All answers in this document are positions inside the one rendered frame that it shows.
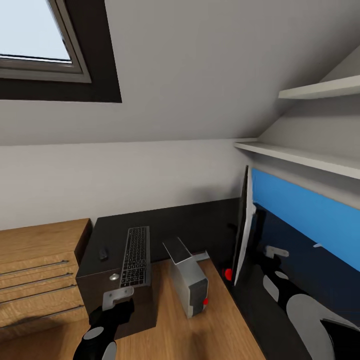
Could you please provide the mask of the monitor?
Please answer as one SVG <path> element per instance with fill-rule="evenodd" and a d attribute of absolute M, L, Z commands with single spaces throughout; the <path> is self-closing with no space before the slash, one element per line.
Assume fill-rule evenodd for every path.
<path fill-rule="evenodd" d="M 258 214 L 253 242 L 252 245 L 248 244 L 251 224 L 253 215 Z M 220 262 L 219 266 L 225 266 L 233 264 L 232 269 L 228 269 L 225 272 L 226 278 L 231 281 L 231 284 L 236 286 L 240 271 L 244 262 L 246 255 L 246 250 L 248 246 L 252 250 L 258 251 L 260 243 L 262 243 L 262 234 L 264 229 L 264 224 L 266 221 L 267 212 L 263 209 L 256 208 L 256 205 L 253 204 L 253 179 L 250 166 L 246 165 L 244 184 L 242 189 L 242 196 L 239 209 L 239 219 L 238 226 L 228 222 L 229 225 L 233 226 L 237 230 L 236 243 L 235 243 L 235 252 L 234 259 L 230 261 Z"/>

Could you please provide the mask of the keyboard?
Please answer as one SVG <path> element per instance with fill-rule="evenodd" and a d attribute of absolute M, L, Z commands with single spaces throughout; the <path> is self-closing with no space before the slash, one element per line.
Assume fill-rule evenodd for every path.
<path fill-rule="evenodd" d="M 151 284 L 150 226 L 129 228 L 119 288 Z"/>

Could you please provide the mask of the notebook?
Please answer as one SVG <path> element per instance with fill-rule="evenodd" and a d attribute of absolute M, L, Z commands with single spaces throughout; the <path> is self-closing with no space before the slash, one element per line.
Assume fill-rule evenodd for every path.
<path fill-rule="evenodd" d="M 163 242 L 163 244 L 175 265 L 188 260 L 193 256 L 193 254 L 190 254 L 178 236 Z"/>

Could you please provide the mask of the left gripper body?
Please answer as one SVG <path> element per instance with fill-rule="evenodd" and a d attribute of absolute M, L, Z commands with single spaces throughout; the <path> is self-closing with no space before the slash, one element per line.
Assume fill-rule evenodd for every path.
<path fill-rule="evenodd" d="M 94 310 L 91 313 L 91 326 L 98 323 L 103 318 L 112 318 L 116 323 L 116 331 L 118 326 L 128 323 L 130 321 L 130 307 L 129 301 L 115 304 L 112 309 L 103 311 L 102 307 Z"/>

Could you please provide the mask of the mouse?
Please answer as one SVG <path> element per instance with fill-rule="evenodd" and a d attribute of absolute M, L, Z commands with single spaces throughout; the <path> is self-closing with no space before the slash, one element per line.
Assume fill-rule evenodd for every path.
<path fill-rule="evenodd" d="M 108 257 L 108 251 L 106 250 L 106 248 L 101 249 L 101 250 L 98 252 L 97 257 L 98 257 L 100 260 L 106 259 L 106 258 Z"/>

